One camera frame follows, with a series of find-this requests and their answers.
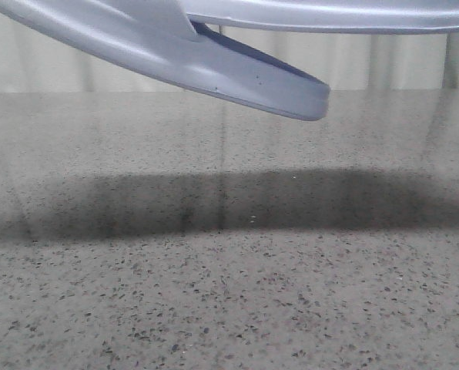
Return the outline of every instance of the speckled floor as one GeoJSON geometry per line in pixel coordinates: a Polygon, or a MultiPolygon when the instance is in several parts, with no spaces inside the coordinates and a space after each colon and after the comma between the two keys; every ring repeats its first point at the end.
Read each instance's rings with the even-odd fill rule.
{"type": "Polygon", "coordinates": [[[0,369],[359,368],[459,370],[459,91],[0,95],[0,369]]]}

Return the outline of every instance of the polished floor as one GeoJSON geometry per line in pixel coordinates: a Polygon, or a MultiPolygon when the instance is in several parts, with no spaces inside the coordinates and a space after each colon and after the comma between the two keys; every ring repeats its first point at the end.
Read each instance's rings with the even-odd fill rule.
{"type": "Polygon", "coordinates": [[[459,370],[459,90],[315,123],[0,95],[0,369],[459,370]]]}

